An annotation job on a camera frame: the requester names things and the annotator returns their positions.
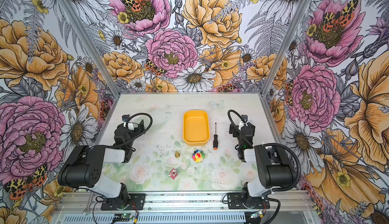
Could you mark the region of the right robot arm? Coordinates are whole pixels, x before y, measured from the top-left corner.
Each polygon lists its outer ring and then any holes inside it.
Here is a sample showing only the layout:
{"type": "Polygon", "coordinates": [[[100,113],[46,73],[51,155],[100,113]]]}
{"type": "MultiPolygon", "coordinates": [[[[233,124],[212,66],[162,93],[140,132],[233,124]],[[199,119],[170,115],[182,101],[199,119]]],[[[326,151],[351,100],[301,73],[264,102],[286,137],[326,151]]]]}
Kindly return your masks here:
{"type": "Polygon", "coordinates": [[[254,145],[255,126],[249,122],[248,116],[237,114],[239,124],[230,120],[229,133],[238,140],[236,150],[238,158],[256,167],[252,180],[245,180],[240,194],[227,194],[229,209],[268,209],[267,197],[276,189],[287,191],[295,187],[298,173],[294,170],[285,146],[278,143],[254,145]]]}

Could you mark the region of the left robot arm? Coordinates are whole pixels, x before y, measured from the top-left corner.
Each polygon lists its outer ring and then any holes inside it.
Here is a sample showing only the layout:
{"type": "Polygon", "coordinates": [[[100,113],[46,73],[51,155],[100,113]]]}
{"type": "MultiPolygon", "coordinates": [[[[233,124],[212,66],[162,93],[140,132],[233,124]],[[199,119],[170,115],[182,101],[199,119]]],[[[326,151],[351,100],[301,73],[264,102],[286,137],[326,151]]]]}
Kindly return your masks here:
{"type": "Polygon", "coordinates": [[[98,194],[109,208],[127,208],[130,197],[126,185],[105,176],[102,168],[105,163],[128,163],[135,152],[134,141],[152,124],[153,118],[147,113],[122,116],[122,123],[114,131],[114,143],[75,147],[58,174],[58,183],[98,194]]]}

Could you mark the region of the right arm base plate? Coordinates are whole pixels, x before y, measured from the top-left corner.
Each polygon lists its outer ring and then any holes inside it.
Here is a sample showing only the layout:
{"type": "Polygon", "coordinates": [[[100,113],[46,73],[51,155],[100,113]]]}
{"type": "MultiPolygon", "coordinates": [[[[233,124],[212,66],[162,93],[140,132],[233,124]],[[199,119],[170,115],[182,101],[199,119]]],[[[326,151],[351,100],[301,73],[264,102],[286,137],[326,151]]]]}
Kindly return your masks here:
{"type": "Polygon", "coordinates": [[[269,209],[270,204],[261,197],[251,197],[246,193],[227,193],[229,209],[269,209]]]}

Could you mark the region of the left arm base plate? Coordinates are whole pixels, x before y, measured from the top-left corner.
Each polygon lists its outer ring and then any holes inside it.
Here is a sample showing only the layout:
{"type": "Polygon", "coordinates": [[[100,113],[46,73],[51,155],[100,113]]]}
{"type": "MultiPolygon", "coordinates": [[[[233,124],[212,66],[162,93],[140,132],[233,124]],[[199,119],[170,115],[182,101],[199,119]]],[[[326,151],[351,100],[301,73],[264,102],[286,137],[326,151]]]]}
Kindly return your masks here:
{"type": "Polygon", "coordinates": [[[101,205],[103,211],[119,211],[119,210],[143,210],[145,204],[145,194],[128,194],[127,197],[117,197],[107,199],[101,205]]]}

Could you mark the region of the black orange handled screwdriver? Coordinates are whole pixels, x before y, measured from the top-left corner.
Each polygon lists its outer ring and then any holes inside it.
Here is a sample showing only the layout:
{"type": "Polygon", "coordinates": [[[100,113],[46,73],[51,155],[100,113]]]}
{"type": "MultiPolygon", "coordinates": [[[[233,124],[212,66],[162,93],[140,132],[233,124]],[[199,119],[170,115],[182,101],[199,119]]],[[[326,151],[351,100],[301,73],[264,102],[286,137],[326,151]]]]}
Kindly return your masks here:
{"type": "Polygon", "coordinates": [[[215,123],[214,136],[213,136],[213,149],[218,149],[218,134],[217,134],[217,123],[215,123]]]}

